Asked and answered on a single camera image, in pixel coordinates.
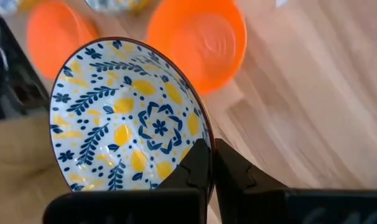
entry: white bowl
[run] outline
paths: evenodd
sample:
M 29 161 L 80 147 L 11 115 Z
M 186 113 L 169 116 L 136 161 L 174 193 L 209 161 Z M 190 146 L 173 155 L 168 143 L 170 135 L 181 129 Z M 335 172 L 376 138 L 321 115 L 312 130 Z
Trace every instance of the white bowl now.
M 73 191 L 154 189 L 199 138 L 211 147 L 198 95 L 165 56 L 141 42 L 95 40 L 64 64 L 50 133 Z

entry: wooden surface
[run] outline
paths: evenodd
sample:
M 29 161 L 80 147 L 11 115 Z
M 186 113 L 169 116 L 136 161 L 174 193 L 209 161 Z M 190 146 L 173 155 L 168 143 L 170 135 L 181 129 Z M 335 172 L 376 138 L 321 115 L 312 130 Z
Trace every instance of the wooden surface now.
M 377 0 L 236 2 L 248 48 L 236 78 L 203 96 L 215 135 L 288 186 L 377 189 Z M 156 5 L 107 16 L 68 3 L 101 36 L 139 40 Z M 26 19 L 7 19 L 24 49 Z

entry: blue and yellow bowl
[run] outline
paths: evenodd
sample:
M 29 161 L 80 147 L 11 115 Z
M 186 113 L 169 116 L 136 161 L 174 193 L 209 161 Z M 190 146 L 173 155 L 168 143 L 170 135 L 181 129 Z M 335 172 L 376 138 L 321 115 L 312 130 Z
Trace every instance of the blue and yellow bowl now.
M 62 67 L 50 103 L 50 133 L 73 191 L 154 189 L 194 142 L 213 146 L 200 98 L 152 47 L 95 40 Z

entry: orange plate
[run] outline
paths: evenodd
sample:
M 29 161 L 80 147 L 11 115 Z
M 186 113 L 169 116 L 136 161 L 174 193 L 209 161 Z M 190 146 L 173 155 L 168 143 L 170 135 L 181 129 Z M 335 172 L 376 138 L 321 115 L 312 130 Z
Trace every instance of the orange plate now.
M 61 1 L 44 1 L 30 15 L 27 45 L 39 72 L 54 79 L 66 59 L 98 38 L 95 28 Z
M 246 28 L 233 0 L 163 0 L 150 22 L 147 42 L 206 94 L 240 68 Z

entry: ceramic bowl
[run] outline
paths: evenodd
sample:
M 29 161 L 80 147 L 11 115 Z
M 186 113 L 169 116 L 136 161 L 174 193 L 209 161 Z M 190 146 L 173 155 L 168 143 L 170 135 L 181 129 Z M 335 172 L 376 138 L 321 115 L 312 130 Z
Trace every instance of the ceramic bowl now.
M 116 13 L 146 6 L 150 0 L 85 0 L 96 12 Z
M 141 42 L 86 44 L 60 70 L 50 102 L 57 162 L 73 191 L 154 189 L 212 133 L 182 72 Z

